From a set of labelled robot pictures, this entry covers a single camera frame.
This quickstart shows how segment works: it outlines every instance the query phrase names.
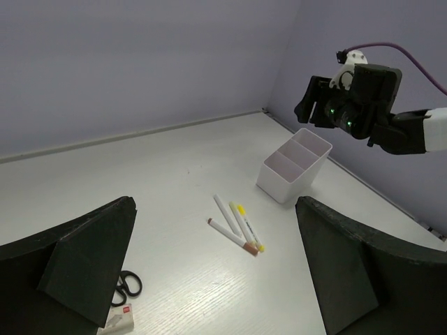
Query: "marker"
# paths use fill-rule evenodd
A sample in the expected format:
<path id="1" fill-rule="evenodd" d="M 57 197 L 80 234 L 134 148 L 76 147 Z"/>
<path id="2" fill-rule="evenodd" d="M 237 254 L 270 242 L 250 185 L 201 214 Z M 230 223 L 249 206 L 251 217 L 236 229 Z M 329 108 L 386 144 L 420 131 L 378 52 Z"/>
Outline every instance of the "marker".
<path id="1" fill-rule="evenodd" d="M 231 230 L 238 236 L 238 237 L 242 237 L 242 234 L 240 233 L 240 231 L 238 230 L 236 224 L 234 223 L 234 221 L 232 220 L 230 213 L 228 213 L 228 211 L 226 210 L 224 203 L 222 202 L 221 197 L 219 197 L 219 195 L 214 194 L 214 200 L 216 200 L 217 206 L 220 208 L 223 216 L 225 216 L 226 222 L 228 222 L 228 225 L 230 226 Z"/>
<path id="2" fill-rule="evenodd" d="M 233 214 L 236 217 L 236 221 L 237 223 L 239 223 L 239 227 L 242 231 L 242 234 L 244 234 L 245 239 L 247 240 L 247 242 L 249 242 L 249 244 L 251 244 L 252 246 L 256 245 L 256 242 L 254 241 L 253 237 L 251 236 L 248 228 L 247 228 L 247 224 L 245 223 L 244 219 L 241 217 L 241 215 L 239 214 L 239 211 L 237 210 L 236 204 L 232 201 L 230 202 L 230 208 L 231 211 L 233 212 Z"/>
<path id="3" fill-rule="evenodd" d="M 261 243 L 261 240 L 259 239 L 258 235 L 254 232 L 254 229 L 253 229 L 253 227 L 252 227 L 251 224 L 250 224 L 249 217 L 248 217 L 247 214 L 245 213 L 245 209 L 244 209 L 244 207 L 243 207 L 241 204 L 239 204 L 239 205 L 237 206 L 237 210 L 240 212 L 240 215 L 242 215 L 242 218 L 244 219 L 245 224 L 247 224 L 247 227 L 249 228 L 251 234 L 253 235 L 254 240 L 255 240 L 255 242 L 256 242 L 256 248 L 258 248 L 258 250 L 259 250 L 261 253 L 263 253 L 264 250 L 265 250 L 264 245 Z"/>
<path id="4" fill-rule="evenodd" d="M 253 256 L 258 255 L 258 249 L 256 249 L 255 247 L 251 246 L 250 244 L 248 244 L 246 241 L 244 241 L 243 239 L 240 239 L 239 237 L 237 237 L 236 235 L 234 235 L 232 232 L 230 232 L 229 230 L 225 229 L 224 227 L 222 227 L 221 225 L 219 225 L 215 220 L 213 220 L 212 218 L 208 219 L 208 224 L 210 226 L 212 226 L 215 230 L 217 230 L 218 232 L 220 232 L 222 235 L 225 235 L 227 238 L 229 238 L 231 241 L 235 242 L 238 246 L 241 246 L 244 250 L 248 251 L 250 254 L 252 254 Z"/>

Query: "wall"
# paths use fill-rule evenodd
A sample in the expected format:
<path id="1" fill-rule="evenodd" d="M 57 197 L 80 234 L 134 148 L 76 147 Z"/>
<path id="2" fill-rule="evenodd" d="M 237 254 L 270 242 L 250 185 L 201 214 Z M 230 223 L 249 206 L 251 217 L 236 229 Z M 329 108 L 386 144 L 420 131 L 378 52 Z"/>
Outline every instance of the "wall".
<path id="1" fill-rule="evenodd" d="M 332 77 L 335 52 L 355 44 L 386 40 L 410 50 L 447 86 L 447 1 L 303 0 L 269 110 L 295 130 L 293 108 L 312 75 Z M 404 74 L 393 111 L 447 106 L 439 93 L 398 51 L 363 50 L 370 63 L 400 68 Z M 332 157 L 417 219 L 447 233 L 447 151 L 392 156 L 368 148 L 341 130 L 312 131 L 334 144 Z"/>
<path id="2" fill-rule="evenodd" d="M 265 107 L 299 0 L 5 0 L 0 157 Z"/>

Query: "table surface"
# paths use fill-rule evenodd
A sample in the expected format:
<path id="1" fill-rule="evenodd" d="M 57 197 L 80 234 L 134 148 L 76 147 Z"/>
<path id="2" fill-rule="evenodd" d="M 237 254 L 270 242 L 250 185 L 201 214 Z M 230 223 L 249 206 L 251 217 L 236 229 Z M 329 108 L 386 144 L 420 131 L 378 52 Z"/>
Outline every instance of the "table surface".
<path id="1" fill-rule="evenodd" d="M 256 187 L 291 134 L 262 113 L 0 165 L 0 245 L 122 195 L 138 214 L 124 268 L 140 275 L 132 334 L 324 334 L 293 203 Z M 207 225 L 212 198 L 242 203 L 257 258 Z M 303 195 L 401 239 L 446 245 L 326 161 Z"/>

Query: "scissors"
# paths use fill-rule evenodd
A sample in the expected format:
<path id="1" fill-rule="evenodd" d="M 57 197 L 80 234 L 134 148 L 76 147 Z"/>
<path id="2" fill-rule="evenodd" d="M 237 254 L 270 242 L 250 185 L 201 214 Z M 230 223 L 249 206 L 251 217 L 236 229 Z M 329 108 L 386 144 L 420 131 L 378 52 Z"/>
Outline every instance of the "scissors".
<path id="1" fill-rule="evenodd" d="M 132 292 L 129 289 L 129 285 L 126 282 L 127 277 L 132 277 L 133 279 L 136 280 L 136 282 L 138 283 L 138 287 L 139 287 L 137 292 Z M 117 287 L 115 288 L 115 291 L 117 292 L 117 294 L 119 296 L 121 296 L 122 300 L 118 303 L 114 303 L 112 301 L 113 307 L 123 306 L 127 302 L 127 296 L 135 298 L 135 297 L 139 296 L 142 291 L 142 281 L 141 281 L 140 277 L 138 277 L 132 271 L 122 270 L 119 273 L 118 281 L 120 282 L 120 284 L 117 285 Z"/>

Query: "white container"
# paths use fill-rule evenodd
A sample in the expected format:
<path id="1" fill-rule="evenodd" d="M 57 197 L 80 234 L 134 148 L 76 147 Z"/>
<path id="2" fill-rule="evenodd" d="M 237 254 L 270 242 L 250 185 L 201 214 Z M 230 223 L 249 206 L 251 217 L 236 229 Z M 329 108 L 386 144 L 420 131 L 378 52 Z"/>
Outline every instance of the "white container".
<path id="1" fill-rule="evenodd" d="M 297 197 L 314 181 L 332 145 L 301 128 L 261 166 L 256 184 L 280 204 Z"/>

